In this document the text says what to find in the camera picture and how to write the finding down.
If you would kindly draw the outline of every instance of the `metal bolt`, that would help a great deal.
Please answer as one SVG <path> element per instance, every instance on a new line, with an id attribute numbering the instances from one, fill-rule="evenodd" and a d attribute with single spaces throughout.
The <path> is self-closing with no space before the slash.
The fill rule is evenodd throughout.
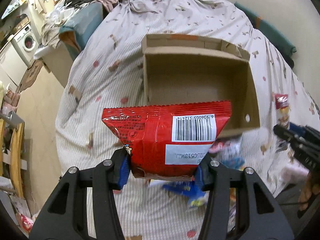
<path id="1" fill-rule="evenodd" d="M 210 165 L 213 167 L 218 167 L 219 166 L 219 162 L 218 161 L 210 161 Z"/>
<path id="2" fill-rule="evenodd" d="M 103 165 L 110 166 L 112 164 L 112 160 L 104 160 Z"/>
<path id="3" fill-rule="evenodd" d="M 253 174 L 253 173 L 254 173 L 254 170 L 253 170 L 253 168 L 250 168 L 250 167 L 249 167 L 249 168 L 246 168 L 246 169 L 245 169 L 245 172 L 248 173 L 248 174 Z"/>
<path id="4" fill-rule="evenodd" d="M 71 167 L 68 171 L 69 171 L 69 173 L 76 173 L 77 172 L 77 168 L 76 167 Z"/>

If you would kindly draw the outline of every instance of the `barcode label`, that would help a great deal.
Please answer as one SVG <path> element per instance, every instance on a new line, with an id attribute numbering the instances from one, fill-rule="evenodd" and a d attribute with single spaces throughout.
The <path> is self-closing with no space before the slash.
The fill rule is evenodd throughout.
<path id="1" fill-rule="evenodd" d="M 211 142 L 217 134 L 214 114 L 173 116 L 173 142 Z"/>

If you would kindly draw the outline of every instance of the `bed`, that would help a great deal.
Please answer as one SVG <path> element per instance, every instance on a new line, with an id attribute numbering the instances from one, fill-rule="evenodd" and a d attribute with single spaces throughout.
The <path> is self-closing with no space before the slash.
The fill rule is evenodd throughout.
<path id="1" fill-rule="evenodd" d="M 281 169 L 287 152 L 276 153 L 274 93 L 289 94 L 290 120 L 320 129 L 315 103 L 279 51 L 252 27 L 244 12 L 226 0 L 124 0 L 90 37 L 74 61 L 56 119 L 57 151 L 64 174 L 111 157 L 118 139 L 102 123 L 106 107 L 144 105 L 141 41 L 147 33 L 183 33 L 224 39 L 251 54 L 261 127 L 242 136 L 245 165 L 254 168 L 276 196 L 286 186 Z M 88 230 L 95 236 L 92 198 L 87 198 Z M 125 236 L 197 239 L 205 207 L 188 211 L 186 199 L 145 180 L 129 177 L 115 195 Z"/>

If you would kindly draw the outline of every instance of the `red snack bag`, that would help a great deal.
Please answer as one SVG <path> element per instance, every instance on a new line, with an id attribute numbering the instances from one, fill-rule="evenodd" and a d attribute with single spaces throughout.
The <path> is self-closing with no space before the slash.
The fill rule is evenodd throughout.
<path id="1" fill-rule="evenodd" d="M 231 102 L 105 108 L 102 121 L 131 154 L 136 178 L 191 179 L 231 116 Z"/>

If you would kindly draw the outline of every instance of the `white label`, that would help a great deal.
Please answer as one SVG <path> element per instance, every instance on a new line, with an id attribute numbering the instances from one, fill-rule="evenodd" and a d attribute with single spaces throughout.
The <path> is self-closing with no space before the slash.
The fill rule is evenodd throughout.
<path id="1" fill-rule="evenodd" d="M 172 142 L 213 142 L 217 127 L 214 114 L 172 117 Z"/>
<path id="2" fill-rule="evenodd" d="M 200 145 L 165 145 L 165 164 L 198 165 L 207 154 L 211 144 Z"/>

